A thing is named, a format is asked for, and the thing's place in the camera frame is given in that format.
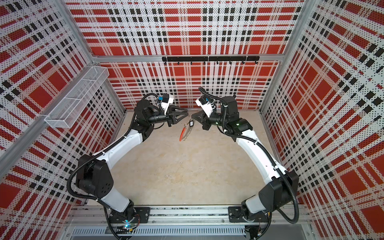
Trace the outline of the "silver keyring with red handle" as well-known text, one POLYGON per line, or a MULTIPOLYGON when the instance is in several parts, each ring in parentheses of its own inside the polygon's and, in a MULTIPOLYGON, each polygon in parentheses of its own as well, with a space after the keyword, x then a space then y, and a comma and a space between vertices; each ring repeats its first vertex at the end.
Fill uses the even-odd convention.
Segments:
POLYGON ((181 132, 181 135, 180 135, 180 138, 179 138, 179 141, 185 141, 188 136, 190 135, 190 133, 192 132, 193 130, 193 127, 195 125, 195 120, 190 118, 190 120, 188 121, 188 123, 186 123, 183 127, 183 130, 181 132))

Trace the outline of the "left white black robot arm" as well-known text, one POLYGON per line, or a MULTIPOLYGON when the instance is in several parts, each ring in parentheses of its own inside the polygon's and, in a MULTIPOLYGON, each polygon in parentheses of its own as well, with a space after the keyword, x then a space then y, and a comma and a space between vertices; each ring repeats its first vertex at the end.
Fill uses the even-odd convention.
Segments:
POLYGON ((171 127, 188 116, 187 109, 173 105, 172 95, 157 97, 155 105, 148 97, 150 94, 137 103, 128 130, 98 153, 83 155, 67 180, 71 196, 98 202, 111 211, 107 219, 115 223, 131 222, 138 214, 133 201, 114 187, 111 170, 129 151, 149 138, 155 124, 167 123, 171 127))

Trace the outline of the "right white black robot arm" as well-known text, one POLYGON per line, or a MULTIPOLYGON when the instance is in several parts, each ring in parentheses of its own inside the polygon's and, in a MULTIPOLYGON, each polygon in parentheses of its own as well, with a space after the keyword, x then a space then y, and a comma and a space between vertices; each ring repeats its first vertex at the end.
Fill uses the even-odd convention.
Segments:
POLYGON ((192 118, 208 131, 216 126, 221 134, 230 137, 250 157, 265 183, 258 194, 242 201, 241 217, 253 221, 262 213, 277 211, 290 224, 299 220, 297 189, 299 176, 288 171, 266 149, 252 125, 240 117, 235 96, 217 97, 199 87, 202 96, 196 100, 201 111, 192 118))

